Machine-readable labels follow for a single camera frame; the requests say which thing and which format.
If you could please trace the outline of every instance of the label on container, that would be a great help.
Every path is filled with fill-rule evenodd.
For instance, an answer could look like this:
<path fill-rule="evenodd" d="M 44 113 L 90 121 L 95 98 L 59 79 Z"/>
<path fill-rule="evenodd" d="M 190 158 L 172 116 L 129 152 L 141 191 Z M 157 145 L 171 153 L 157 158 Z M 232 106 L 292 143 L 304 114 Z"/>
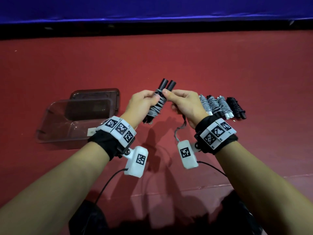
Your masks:
<path fill-rule="evenodd" d="M 96 128 L 89 128 L 87 131 L 87 136 L 92 136 L 96 133 Z"/>

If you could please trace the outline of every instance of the person's right hand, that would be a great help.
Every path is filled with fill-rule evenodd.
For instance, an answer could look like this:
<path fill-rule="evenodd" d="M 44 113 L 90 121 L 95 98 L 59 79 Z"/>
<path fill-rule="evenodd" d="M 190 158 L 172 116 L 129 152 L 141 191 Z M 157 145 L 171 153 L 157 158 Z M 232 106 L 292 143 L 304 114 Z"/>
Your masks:
<path fill-rule="evenodd" d="M 173 102 L 172 109 L 178 114 L 186 116 L 189 125 L 195 129 L 197 124 L 208 116 L 204 110 L 198 93 L 189 90 L 169 90 L 163 89 L 163 95 L 168 101 Z"/>

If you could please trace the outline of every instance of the red surface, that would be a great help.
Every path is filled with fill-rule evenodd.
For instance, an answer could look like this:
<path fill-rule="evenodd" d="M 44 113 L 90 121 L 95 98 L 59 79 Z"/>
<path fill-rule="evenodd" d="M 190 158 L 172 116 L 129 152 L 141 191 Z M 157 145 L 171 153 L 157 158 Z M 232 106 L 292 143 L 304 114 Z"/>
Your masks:
<path fill-rule="evenodd" d="M 162 78 L 176 89 L 238 99 L 247 119 L 228 122 L 241 144 L 313 200 L 312 50 L 312 31 L 2 41 L 0 205 L 75 152 L 35 142 L 50 103 L 78 89 L 116 87 L 122 113 L 133 93 L 154 90 Z M 149 150 L 146 172 L 140 179 L 120 174 L 107 187 L 99 205 L 110 226 L 147 214 L 153 227 L 189 223 L 191 215 L 213 213 L 230 191 L 222 186 L 227 178 L 206 165 L 183 168 L 173 137 L 181 124 L 167 103 L 152 125 L 138 127 L 134 146 Z M 193 134 L 188 127 L 178 137 L 194 141 Z M 220 168 L 212 155 L 197 159 Z M 111 161 L 89 198 L 125 164 Z"/>

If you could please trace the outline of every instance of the blue fabric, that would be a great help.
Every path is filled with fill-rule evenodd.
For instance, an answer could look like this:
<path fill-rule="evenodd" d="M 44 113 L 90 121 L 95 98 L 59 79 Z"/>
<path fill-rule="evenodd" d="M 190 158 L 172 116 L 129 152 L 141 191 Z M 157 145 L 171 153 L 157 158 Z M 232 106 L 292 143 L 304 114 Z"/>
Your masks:
<path fill-rule="evenodd" d="M 0 23 L 313 18 L 313 0 L 0 0 Z"/>

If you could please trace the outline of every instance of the person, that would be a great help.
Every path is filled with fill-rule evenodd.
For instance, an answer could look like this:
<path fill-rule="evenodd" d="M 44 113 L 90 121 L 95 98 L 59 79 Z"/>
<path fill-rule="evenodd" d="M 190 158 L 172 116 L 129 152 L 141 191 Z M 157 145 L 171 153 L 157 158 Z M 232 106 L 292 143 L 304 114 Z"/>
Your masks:
<path fill-rule="evenodd" d="M 172 109 L 195 129 L 208 117 L 198 94 L 164 89 Z M 132 96 L 121 116 L 136 128 L 160 96 L 144 90 Z M 313 204 L 284 178 L 233 141 L 215 154 L 231 185 L 268 234 L 313 234 Z M 109 162 L 107 152 L 87 143 L 0 209 L 0 234 L 58 234 Z"/>

